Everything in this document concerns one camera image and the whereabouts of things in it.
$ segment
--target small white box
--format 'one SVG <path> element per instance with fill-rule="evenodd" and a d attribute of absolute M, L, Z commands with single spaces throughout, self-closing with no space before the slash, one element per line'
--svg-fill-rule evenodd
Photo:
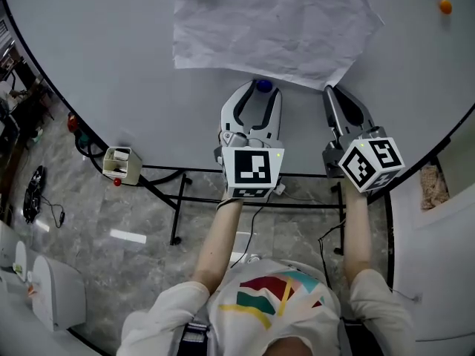
<path fill-rule="evenodd" d="M 128 159 L 123 160 L 124 156 L 115 157 L 115 153 L 127 154 Z M 104 162 L 102 164 L 102 173 L 112 179 L 120 178 L 126 185 L 136 185 L 139 182 L 140 172 L 142 170 L 142 160 L 134 153 L 131 148 L 112 147 L 105 152 Z"/>
<path fill-rule="evenodd" d="M 228 195 L 233 198 L 267 198 L 277 185 L 284 149 L 222 148 Z"/>
<path fill-rule="evenodd" d="M 405 167 L 391 137 L 354 140 L 338 165 L 361 193 L 386 186 Z"/>

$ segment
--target black cable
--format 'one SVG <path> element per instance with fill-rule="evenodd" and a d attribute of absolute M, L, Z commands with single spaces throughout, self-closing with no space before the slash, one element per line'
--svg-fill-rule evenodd
<path fill-rule="evenodd" d="M 399 295 L 401 295 L 402 297 L 406 298 L 407 300 L 412 300 L 412 301 L 415 302 L 415 303 L 418 303 L 418 302 L 421 300 L 421 298 L 418 297 L 417 295 L 416 295 L 414 298 L 411 298 L 411 297 L 408 297 L 406 294 L 401 293 L 401 292 L 398 291 L 398 290 L 395 290 L 395 289 L 393 289 L 393 288 L 390 288 L 389 286 L 388 286 L 388 288 L 389 288 L 389 290 L 394 291 L 395 293 L 398 293 Z"/>
<path fill-rule="evenodd" d="M 87 158 L 99 158 L 99 157 L 102 157 L 102 156 L 105 155 L 105 151 L 102 151 L 98 154 L 92 154 L 92 152 L 91 152 L 91 141 L 90 140 L 88 141 L 88 152 L 86 153 L 85 151 L 83 151 L 81 149 L 81 147 L 79 146 L 79 137 L 78 136 L 74 137 L 74 145 L 76 146 L 77 151 L 80 152 L 84 157 L 87 157 Z"/>
<path fill-rule="evenodd" d="M 45 197 L 43 197 L 42 195 L 41 195 L 41 198 L 43 198 L 46 205 L 50 206 L 51 213 L 53 214 L 54 224 L 56 225 L 57 228 L 61 228 L 63 222 L 65 221 L 65 215 L 66 215 L 64 207 L 62 205 L 59 205 L 59 204 L 51 204 L 51 202 L 49 200 L 47 200 Z M 53 207 L 61 207 L 61 214 L 59 214 L 59 224 L 56 221 L 56 216 L 54 214 Z"/>
<path fill-rule="evenodd" d="M 266 200 L 266 203 L 269 202 L 269 199 L 270 199 L 270 195 L 267 197 L 267 200 Z M 239 257 L 239 260 L 237 260 L 234 264 L 231 265 L 231 268 L 234 268 L 234 266 L 239 263 L 242 258 L 246 255 L 247 253 L 247 250 L 249 249 L 249 244 L 251 243 L 251 239 L 252 239 L 252 235 L 254 234 L 254 219 L 255 217 L 259 214 L 259 212 L 261 212 L 261 210 L 264 208 L 264 206 L 262 206 L 261 208 L 259 208 L 256 213 L 254 214 L 254 216 L 252 217 L 252 221 L 251 221 L 251 234 L 249 235 L 249 240 L 247 241 L 247 245 L 246 245 L 246 249 L 244 250 L 244 253 L 241 257 Z"/>
<path fill-rule="evenodd" d="M 428 343 L 431 341 L 441 341 L 441 340 L 452 340 L 452 339 L 460 339 L 461 337 L 467 337 L 467 336 L 472 336 L 475 335 L 475 332 L 468 332 L 467 334 L 460 334 L 460 335 L 455 335 L 455 336 L 449 336 L 449 337 L 440 337 L 436 339 L 421 339 L 421 340 L 416 340 L 417 343 Z"/>
<path fill-rule="evenodd" d="M 346 221 L 346 217 L 339 224 L 337 224 L 334 227 L 330 228 L 327 232 L 325 232 L 325 234 L 322 237 L 320 237 L 318 239 L 318 245 L 320 247 L 321 263 L 324 266 L 325 279 L 327 280 L 327 286 L 328 286 L 329 289 L 332 288 L 332 284 L 330 283 L 330 276 L 328 275 L 327 264 L 325 263 L 325 259 L 324 259 L 324 238 L 327 235 L 331 234 L 334 230 L 336 230 L 340 226 L 344 225 L 345 221 Z"/>

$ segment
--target marker cube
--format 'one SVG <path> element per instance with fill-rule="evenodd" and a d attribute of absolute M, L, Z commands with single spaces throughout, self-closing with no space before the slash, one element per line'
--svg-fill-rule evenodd
<path fill-rule="evenodd" d="M 233 198 L 267 198 L 278 182 L 284 149 L 222 148 L 228 195 Z"/>
<path fill-rule="evenodd" d="M 391 137 L 354 140 L 338 165 L 361 193 L 383 188 L 405 167 Z"/>

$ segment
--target white table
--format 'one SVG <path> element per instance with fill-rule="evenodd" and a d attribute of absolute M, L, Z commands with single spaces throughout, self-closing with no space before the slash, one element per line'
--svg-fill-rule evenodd
<path fill-rule="evenodd" d="M 217 168 L 220 108 L 252 76 L 174 70 L 174 0 L 5 1 L 40 68 L 108 145 L 131 145 L 144 164 Z M 475 0 L 451 0 L 450 17 L 437 0 L 369 1 L 386 25 L 341 83 L 411 166 L 474 103 Z M 324 174 L 321 152 L 332 135 L 320 93 L 277 85 L 282 171 Z"/>

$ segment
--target metal frame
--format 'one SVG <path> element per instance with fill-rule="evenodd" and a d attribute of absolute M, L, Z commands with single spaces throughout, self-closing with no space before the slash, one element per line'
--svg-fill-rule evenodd
<path fill-rule="evenodd" d="M 84 124 L 84 129 L 90 135 L 90 138 L 102 149 L 104 150 L 105 148 L 108 148 L 108 145 L 99 137 L 97 134 L 84 122 L 84 120 L 81 119 L 81 116 L 77 114 L 77 112 L 71 107 L 71 105 L 68 103 L 68 101 L 64 98 L 64 96 L 59 92 L 59 90 L 56 88 L 54 83 L 51 81 L 51 79 L 48 77 L 46 72 L 42 69 L 41 65 L 38 63 L 36 60 L 35 56 L 31 52 L 30 48 L 28 47 L 26 41 L 24 40 L 18 26 L 16 25 L 15 19 L 13 18 L 13 14 L 11 13 L 10 7 L 8 6 L 7 0 L 1 0 L 5 12 L 7 14 L 8 20 L 10 21 L 10 24 L 12 25 L 12 28 L 15 30 L 16 35 L 18 36 L 19 41 L 22 43 L 24 50 L 27 52 L 28 56 L 30 57 L 31 61 L 34 63 L 35 67 L 38 69 L 38 71 L 43 75 L 45 78 L 46 82 L 49 84 L 49 86 L 53 89 L 55 94 L 62 100 L 62 102 L 71 110 L 72 113 L 76 115 L 80 119 L 80 121 Z M 432 151 L 427 153 L 425 156 L 423 156 L 419 162 L 417 162 L 414 166 L 406 170 L 400 177 L 394 178 L 390 183 L 388 183 L 386 186 L 384 186 L 382 189 L 378 190 L 374 194 L 372 194 L 368 198 L 368 204 L 371 204 L 375 202 L 377 199 L 383 197 L 384 195 L 388 194 L 391 190 L 399 186 L 401 183 L 403 183 L 406 179 L 410 178 L 413 176 L 422 166 L 424 166 L 426 163 L 431 161 L 443 148 L 445 148 L 449 142 L 451 141 L 451 136 L 452 134 L 462 125 L 462 123 L 471 115 L 471 113 L 475 109 L 475 103 L 471 106 L 471 108 L 468 110 L 468 112 L 462 117 L 462 119 L 454 126 L 452 131 L 448 133 L 442 141 L 437 144 Z M 153 166 L 150 165 L 149 168 L 162 168 L 162 169 L 171 169 L 171 170 L 190 170 L 190 171 L 209 171 L 209 172 L 217 172 L 216 170 L 213 169 L 199 169 L 199 168 L 194 168 L 194 169 L 183 169 L 183 168 L 170 168 L 170 167 L 160 167 L 160 166 Z M 281 174 L 284 176 L 289 176 L 289 177 L 327 177 L 325 174 Z"/>
<path fill-rule="evenodd" d="M 391 197 L 384 195 L 384 208 L 387 222 L 387 285 L 393 288 L 394 284 L 394 223 Z"/>
<path fill-rule="evenodd" d="M 163 170 L 176 170 L 175 168 L 169 168 L 166 166 L 149 166 L 149 165 L 144 165 L 144 168 L 153 168 L 153 169 L 163 169 Z M 206 170 L 208 173 L 219 173 L 221 174 L 221 170 L 213 170 L 213 169 L 208 169 Z M 291 176 L 291 177 L 312 177 L 312 178 L 327 178 L 326 175 L 307 175 L 307 174 L 302 174 L 302 175 L 294 175 L 294 174 L 285 174 L 282 173 L 280 174 L 281 176 Z M 178 195 L 171 195 L 171 194 L 164 194 L 162 191 L 160 191 L 158 188 L 156 188 L 154 185 L 152 185 L 145 177 L 140 176 L 139 178 L 139 184 L 141 186 L 147 188 L 153 195 L 155 195 L 157 198 L 162 200 L 164 203 L 166 203 L 168 206 L 173 208 L 175 210 L 174 212 L 174 218 L 173 218 L 173 224 L 171 226 L 171 235 L 170 235 L 170 245 L 178 245 L 181 243 L 181 238 L 177 236 L 177 227 L 178 227 L 178 219 L 180 217 L 180 210 L 181 210 L 181 203 L 182 202 L 201 202 L 201 203 L 213 203 L 217 205 L 220 200 L 216 199 L 211 199 L 211 198 L 203 198 L 203 197 L 188 197 L 184 195 L 185 191 L 185 186 L 186 185 L 191 185 L 193 181 L 186 176 L 186 174 L 182 175 L 181 182 L 180 182 L 180 190 L 178 192 Z M 340 214 L 340 220 L 343 220 L 344 217 L 344 209 L 346 206 L 343 204 L 343 198 L 342 198 L 342 193 L 341 193 L 341 183 L 338 182 L 335 186 L 331 188 L 332 192 L 336 192 L 338 194 L 338 204 L 294 204 L 294 203 L 262 203 L 262 202 L 244 202 L 244 205 L 250 205 L 250 206 L 256 206 L 256 207 L 273 207 L 273 208 L 303 208 L 303 209 L 338 209 L 338 212 Z M 340 226 L 340 239 L 341 239 L 341 247 L 337 249 L 343 249 L 343 241 L 344 241 L 344 226 Z"/>

